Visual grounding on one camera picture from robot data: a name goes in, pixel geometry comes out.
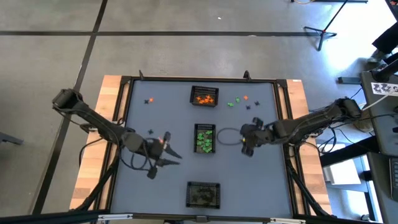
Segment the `sticker label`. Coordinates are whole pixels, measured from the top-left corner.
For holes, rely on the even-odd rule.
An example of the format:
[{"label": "sticker label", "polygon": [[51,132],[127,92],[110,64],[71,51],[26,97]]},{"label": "sticker label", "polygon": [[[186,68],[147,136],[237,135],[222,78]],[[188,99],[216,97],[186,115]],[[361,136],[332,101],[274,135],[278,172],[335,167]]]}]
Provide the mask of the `sticker label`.
[{"label": "sticker label", "polygon": [[391,83],[371,83],[373,94],[398,96],[398,85]]}]

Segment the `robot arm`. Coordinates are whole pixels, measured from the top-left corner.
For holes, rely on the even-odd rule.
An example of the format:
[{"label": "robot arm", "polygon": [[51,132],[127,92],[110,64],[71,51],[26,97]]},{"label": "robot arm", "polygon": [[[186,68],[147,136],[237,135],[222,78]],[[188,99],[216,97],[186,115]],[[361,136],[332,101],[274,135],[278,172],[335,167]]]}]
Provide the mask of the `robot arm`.
[{"label": "robot arm", "polygon": [[341,98],[331,105],[297,119],[278,120],[263,125],[259,118],[253,124],[244,124],[242,153],[251,157],[254,148],[263,144],[301,145],[312,133],[321,133],[329,125],[361,117],[361,110],[354,100]]},{"label": "robot arm", "polygon": [[171,156],[181,159],[181,156],[170,147],[171,134],[169,132],[165,133],[163,140],[153,138],[144,139],[135,130],[118,126],[102,117],[84,103],[83,97],[79,92],[72,89],[61,90],[52,103],[53,109],[59,113],[76,114],[89,122],[90,126],[98,129],[98,134],[103,139],[116,144],[120,149],[127,147],[133,153],[155,160],[155,164],[151,166],[147,175],[151,179],[156,176],[157,166],[179,164],[179,162],[160,158],[162,153],[166,152]]}]

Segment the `small green piece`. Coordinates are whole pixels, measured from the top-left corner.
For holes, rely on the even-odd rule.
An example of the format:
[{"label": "small green piece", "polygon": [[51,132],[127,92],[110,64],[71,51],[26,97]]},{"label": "small green piece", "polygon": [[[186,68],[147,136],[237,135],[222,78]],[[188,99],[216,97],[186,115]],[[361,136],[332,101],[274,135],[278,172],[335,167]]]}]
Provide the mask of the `small green piece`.
[{"label": "small green piece", "polygon": [[209,153],[209,152],[211,151],[211,148],[210,148],[210,147],[209,147],[209,148],[204,148],[203,151],[204,151],[205,153]]}]

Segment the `gray tabletop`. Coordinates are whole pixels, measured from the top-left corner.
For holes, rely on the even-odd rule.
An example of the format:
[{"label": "gray tabletop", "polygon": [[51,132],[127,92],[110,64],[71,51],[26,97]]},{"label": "gray tabletop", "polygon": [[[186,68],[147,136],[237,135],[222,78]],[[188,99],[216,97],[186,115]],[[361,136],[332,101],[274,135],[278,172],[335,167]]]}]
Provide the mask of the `gray tabletop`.
[{"label": "gray tabletop", "polygon": [[[189,103],[192,85],[220,89],[218,106],[208,108]],[[241,102],[235,103],[235,97]],[[154,98],[148,105],[144,100]],[[230,108],[227,102],[235,103]],[[171,146],[183,159],[179,166],[158,170],[150,180],[146,172],[133,171],[122,163],[118,169],[111,212],[163,213],[178,215],[216,215],[233,217],[292,216],[281,146],[262,146],[252,158],[241,154],[241,145],[216,143],[215,154],[193,152],[194,124],[215,124],[221,128],[240,128],[258,116],[265,123],[277,120],[274,92],[270,83],[193,83],[135,81],[126,126],[144,137],[156,138],[172,133]],[[237,142],[237,131],[220,134],[223,142]],[[131,153],[123,150],[123,158]],[[169,155],[171,160],[178,160]],[[136,156],[135,166],[144,158]],[[221,185],[221,208],[187,208],[187,182],[216,182]]]},{"label": "gray tabletop", "polygon": [[391,199],[389,158],[373,152],[366,155],[371,168],[383,223],[395,224],[398,222],[398,202]]},{"label": "gray tabletop", "polygon": [[[373,94],[371,82],[377,81],[373,79],[370,72],[363,72],[361,74],[361,80],[368,104],[374,103],[383,97],[383,95]],[[388,83],[398,84],[398,77],[392,75]],[[388,96],[375,106],[372,106],[369,110],[371,116],[391,114],[396,106],[398,106],[398,96]],[[384,116],[374,118],[372,119],[372,122],[380,151],[388,156],[398,156],[398,134],[392,132],[392,129],[398,126],[397,119],[390,116]]]}]

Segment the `wooden board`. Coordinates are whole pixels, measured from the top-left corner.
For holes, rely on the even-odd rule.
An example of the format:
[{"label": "wooden board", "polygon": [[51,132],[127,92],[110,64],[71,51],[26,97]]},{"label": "wooden board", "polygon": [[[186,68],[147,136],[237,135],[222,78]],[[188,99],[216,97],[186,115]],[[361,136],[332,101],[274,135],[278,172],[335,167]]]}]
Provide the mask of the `wooden board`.
[{"label": "wooden board", "polygon": [[[104,77],[95,107],[97,113],[110,121],[113,117],[120,81],[120,75],[106,75]],[[99,138],[98,133],[89,133],[87,143]],[[85,149],[72,195],[72,201],[70,202],[70,209],[78,207],[98,183],[105,157],[105,149],[105,140],[94,143]]]},{"label": "wooden board", "polygon": [[[290,105],[292,109],[293,119],[299,118],[308,114],[308,105],[305,98],[304,87],[301,80],[287,80],[287,89],[289,91]],[[308,139],[307,142],[316,144],[314,139]],[[331,214],[331,207],[326,189],[326,183],[323,178],[323,171],[321,162],[319,160],[318,150],[309,145],[304,144],[300,147],[300,157],[304,173],[305,185],[311,192],[315,200],[322,206],[322,208]],[[304,214],[302,196],[300,189],[295,185],[295,193],[298,204],[298,211]]]},{"label": "wooden board", "polygon": [[[113,117],[120,81],[121,76],[106,75],[101,86],[95,111],[97,111],[108,120],[111,120]],[[305,99],[305,93],[301,80],[287,80],[287,84],[293,117],[298,118],[300,116],[308,114],[307,101]],[[281,91],[280,89],[279,93],[281,97],[283,115],[284,118],[287,118],[283,91]],[[127,85],[125,86],[123,91],[119,117],[122,116],[122,113],[124,111],[126,98]],[[91,142],[98,138],[98,134],[90,133],[87,142]],[[308,142],[315,143],[315,140],[308,140]],[[77,206],[79,206],[98,183],[101,167],[104,160],[105,148],[105,141],[97,142],[96,144],[93,144],[86,148],[83,155],[70,208],[76,208]],[[306,186],[308,187],[314,198],[317,200],[317,202],[322,206],[322,208],[325,209],[325,211],[327,211],[328,213],[331,213],[331,207],[325,181],[323,180],[322,167],[320,165],[318,151],[310,145],[303,145],[300,148],[300,156]],[[107,184],[101,196],[101,203],[99,206],[100,208],[105,207],[108,189],[109,185]],[[302,197],[300,189],[297,186],[295,186],[295,193],[298,202],[299,213],[304,214]]]}]

